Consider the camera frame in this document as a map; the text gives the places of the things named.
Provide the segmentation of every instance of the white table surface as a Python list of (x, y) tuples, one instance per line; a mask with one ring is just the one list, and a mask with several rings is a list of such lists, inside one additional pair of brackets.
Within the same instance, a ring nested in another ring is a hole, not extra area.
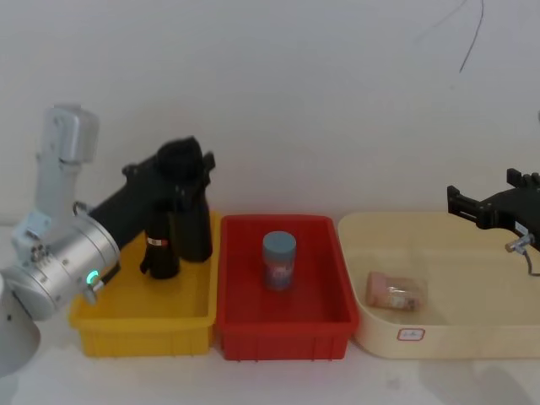
[[(0, 228), (2, 264), (13, 257), (8, 240)], [(332, 362), (229, 362), (216, 348), (201, 357), (88, 359), (66, 314), (42, 322), (35, 358), (0, 379), (1, 405), (540, 403), (538, 360), (386, 360), (352, 343)]]

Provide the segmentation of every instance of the green indicator light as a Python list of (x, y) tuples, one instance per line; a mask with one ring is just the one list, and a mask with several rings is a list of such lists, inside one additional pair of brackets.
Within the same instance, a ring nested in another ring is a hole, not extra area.
[(96, 269), (92, 270), (88, 276), (86, 276), (86, 284), (92, 284), (94, 282), (94, 279), (97, 278), (100, 275), (100, 272), (98, 272)]

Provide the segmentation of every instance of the blue cap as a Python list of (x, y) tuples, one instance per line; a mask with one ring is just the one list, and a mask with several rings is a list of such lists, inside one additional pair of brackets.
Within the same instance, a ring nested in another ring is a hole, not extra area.
[(282, 230), (270, 232), (262, 239), (262, 254), (267, 259), (279, 262), (293, 260), (296, 255), (296, 239)]

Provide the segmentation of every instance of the tray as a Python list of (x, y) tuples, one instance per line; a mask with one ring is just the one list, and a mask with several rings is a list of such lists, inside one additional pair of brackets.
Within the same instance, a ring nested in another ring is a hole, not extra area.
[(78, 297), (70, 323), (92, 357), (205, 354), (216, 316), (220, 217), (211, 214), (213, 255), (205, 263), (181, 261), (180, 274), (156, 280), (139, 271), (140, 235), (121, 251), (121, 271), (92, 306)]
[[(540, 278), (507, 253), (506, 230), (480, 230), (448, 213), (353, 213), (339, 238), (362, 316), (355, 340), (393, 359), (540, 357)], [(540, 255), (529, 249), (534, 268)], [(419, 312), (365, 304), (369, 271), (424, 278)]]
[[(237, 215), (222, 223), (218, 326), (229, 360), (341, 359), (358, 326), (338, 238), (329, 218)], [(293, 283), (263, 282), (262, 238), (291, 233), (297, 244)]]

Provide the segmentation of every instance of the red plastic bin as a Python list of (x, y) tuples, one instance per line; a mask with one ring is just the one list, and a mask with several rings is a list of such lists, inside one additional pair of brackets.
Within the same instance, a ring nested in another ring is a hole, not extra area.
[[(315, 215), (224, 217), (218, 328), (227, 360), (342, 359), (359, 314), (332, 221)], [(262, 238), (296, 239), (291, 287), (265, 288)]]

